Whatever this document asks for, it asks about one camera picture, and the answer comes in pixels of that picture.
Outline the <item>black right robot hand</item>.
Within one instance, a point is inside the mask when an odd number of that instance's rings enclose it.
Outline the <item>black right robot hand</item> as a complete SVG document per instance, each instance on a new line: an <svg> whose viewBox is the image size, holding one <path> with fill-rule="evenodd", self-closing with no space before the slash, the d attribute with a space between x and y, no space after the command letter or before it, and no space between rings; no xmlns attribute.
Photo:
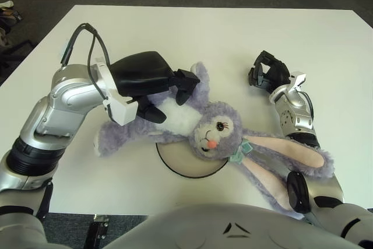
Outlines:
<svg viewBox="0 0 373 249"><path fill-rule="evenodd" d="M262 51L248 72L250 86L263 89L271 94L275 89L290 83L286 65L267 51Z"/></svg>

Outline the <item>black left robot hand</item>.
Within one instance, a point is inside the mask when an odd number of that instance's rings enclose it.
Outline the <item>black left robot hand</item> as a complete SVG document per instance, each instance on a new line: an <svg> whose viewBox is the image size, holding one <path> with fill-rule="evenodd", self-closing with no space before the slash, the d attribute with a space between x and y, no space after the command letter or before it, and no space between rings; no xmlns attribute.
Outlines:
<svg viewBox="0 0 373 249"><path fill-rule="evenodd" d="M156 51L140 52L127 56L109 66L118 93L138 103L136 115L144 120L161 124L166 115L149 96L177 89L176 103L181 106L191 96L200 79L191 71L173 71Z"/></svg>

